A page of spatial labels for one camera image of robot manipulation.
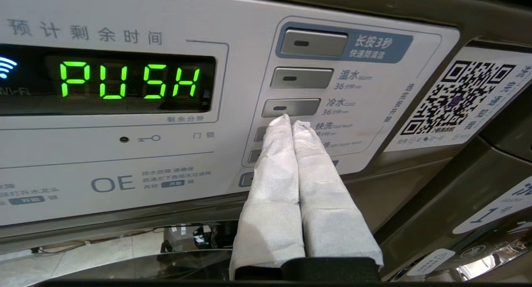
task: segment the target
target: control panel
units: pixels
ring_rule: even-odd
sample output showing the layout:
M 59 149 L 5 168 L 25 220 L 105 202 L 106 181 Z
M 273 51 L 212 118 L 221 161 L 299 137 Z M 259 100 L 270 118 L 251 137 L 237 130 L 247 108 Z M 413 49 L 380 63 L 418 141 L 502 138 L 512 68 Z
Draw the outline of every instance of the control panel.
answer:
M 0 225 L 246 191 L 284 113 L 360 171 L 459 37 L 258 0 L 0 0 L 0 15 Z

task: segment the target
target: digital display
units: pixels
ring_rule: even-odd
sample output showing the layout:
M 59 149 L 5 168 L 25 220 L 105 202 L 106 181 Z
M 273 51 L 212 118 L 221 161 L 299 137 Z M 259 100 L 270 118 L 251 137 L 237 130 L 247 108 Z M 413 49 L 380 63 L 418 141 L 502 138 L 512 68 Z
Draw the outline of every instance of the digital display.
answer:
M 215 58 L 0 45 L 0 115 L 197 113 Z

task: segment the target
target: blue label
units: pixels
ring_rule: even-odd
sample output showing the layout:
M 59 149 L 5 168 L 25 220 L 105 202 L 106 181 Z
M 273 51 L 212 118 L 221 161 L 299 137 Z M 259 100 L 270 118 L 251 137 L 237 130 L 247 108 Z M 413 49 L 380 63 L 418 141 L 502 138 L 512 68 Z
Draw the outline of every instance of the blue label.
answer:
M 166 187 L 174 187 L 174 186 L 183 186 L 184 184 L 185 184 L 185 180 L 169 181 L 169 182 L 161 183 L 161 187 L 166 188 Z
M 10 198 L 9 202 L 12 205 L 33 204 L 44 202 L 44 196 L 26 196 L 25 198 Z
M 298 54 L 282 54 L 281 46 L 287 29 L 301 29 L 325 31 L 331 33 L 345 33 L 348 41 L 344 49 L 344 54 L 340 57 L 314 56 Z M 403 59 L 406 51 L 412 44 L 412 35 L 398 35 L 382 31 L 369 31 L 360 29 L 349 29 L 342 27 L 331 27 L 314 24 L 303 24 L 288 22 L 281 29 L 281 36 L 277 43 L 277 56 L 282 58 L 300 59 L 326 59 L 329 61 L 356 61 L 374 63 L 398 63 Z

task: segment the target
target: white label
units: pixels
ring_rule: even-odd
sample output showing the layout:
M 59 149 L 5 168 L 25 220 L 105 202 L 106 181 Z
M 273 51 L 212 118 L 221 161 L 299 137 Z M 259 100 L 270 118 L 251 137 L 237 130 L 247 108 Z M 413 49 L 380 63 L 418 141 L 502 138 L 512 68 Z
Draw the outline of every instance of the white label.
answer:
M 532 54 L 464 47 L 385 152 L 468 141 L 532 76 Z
M 532 206 L 532 176 L 475 213 L 453 230 L 462 234 Z
M 454 256 L 455 252 L 448 249 L 437 249 L 423 258 L 418 264 L 416 264 L 411 270 L 409 270 L 407 276 L 420 276 L 430 274 L 433 270 L 438 268 L 443 262 L 446 262 L 449 258 Z

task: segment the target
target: wi-fi icon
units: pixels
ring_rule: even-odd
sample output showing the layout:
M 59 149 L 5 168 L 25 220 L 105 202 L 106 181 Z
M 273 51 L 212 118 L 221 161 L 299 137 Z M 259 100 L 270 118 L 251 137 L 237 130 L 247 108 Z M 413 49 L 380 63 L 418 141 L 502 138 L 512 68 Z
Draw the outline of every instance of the wi-fi icon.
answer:
M 11 59 L 0 56 L 0 78 L 7 79 L 7 74 L 17 65 Z

